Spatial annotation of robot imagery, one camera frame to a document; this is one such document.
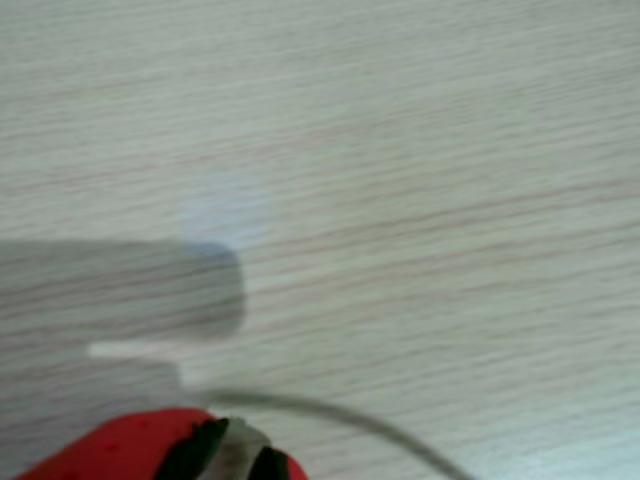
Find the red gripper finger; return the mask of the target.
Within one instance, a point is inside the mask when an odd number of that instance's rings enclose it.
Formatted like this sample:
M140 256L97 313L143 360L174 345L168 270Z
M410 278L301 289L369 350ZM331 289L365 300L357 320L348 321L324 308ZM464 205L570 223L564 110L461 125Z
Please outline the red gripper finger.
M20 473L19 479L211 479L239 419L168 408L113 418Z

